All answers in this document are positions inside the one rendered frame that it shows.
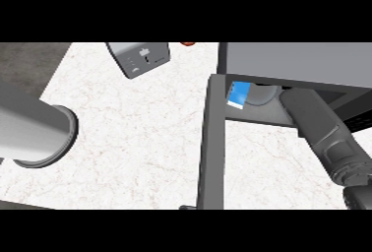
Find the blue and white milk carton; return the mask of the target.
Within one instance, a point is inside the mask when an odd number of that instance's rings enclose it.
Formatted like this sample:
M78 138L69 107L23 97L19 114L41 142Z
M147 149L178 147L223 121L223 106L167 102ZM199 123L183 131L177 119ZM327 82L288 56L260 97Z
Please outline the blue and white milk carton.
M237 109L243 109L248 92L249 92L249 83L233 82L232 89L229 92L227 105Z

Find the grey toaster appliance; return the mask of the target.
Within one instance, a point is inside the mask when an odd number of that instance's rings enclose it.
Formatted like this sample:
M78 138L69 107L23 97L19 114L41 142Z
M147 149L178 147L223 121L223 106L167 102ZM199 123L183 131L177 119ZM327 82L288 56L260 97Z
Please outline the grey toaster appliance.
M167 42L108 42L106 47L128 79L170 61Z

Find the grey microwave body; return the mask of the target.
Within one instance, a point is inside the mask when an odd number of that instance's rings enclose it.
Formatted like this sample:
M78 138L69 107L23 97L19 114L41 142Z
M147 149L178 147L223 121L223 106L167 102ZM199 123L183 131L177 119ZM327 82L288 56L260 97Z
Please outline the grey microwave body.
M229 106L229 120L291 127L279 94L299 88L317 92L350 131L372 127L372 42L223 42L217 73L227 86L279 88L264 105Z

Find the dark grey microwave door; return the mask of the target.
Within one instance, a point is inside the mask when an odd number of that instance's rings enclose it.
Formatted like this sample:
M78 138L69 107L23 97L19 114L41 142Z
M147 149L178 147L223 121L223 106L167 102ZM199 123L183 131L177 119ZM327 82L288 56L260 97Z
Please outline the dark grey microwave door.
M224 208L226 103L226 76L212 74L205 97L196 206L181 205L180 210Z

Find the grey round microwave turntable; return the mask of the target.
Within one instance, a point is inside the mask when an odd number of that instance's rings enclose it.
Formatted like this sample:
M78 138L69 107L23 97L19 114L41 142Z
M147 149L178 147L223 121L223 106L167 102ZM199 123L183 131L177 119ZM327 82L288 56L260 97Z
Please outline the grey round microwave turntable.
M260 86L249 84L245 102L249 105L264 105L274 97L279 88L276 86Z

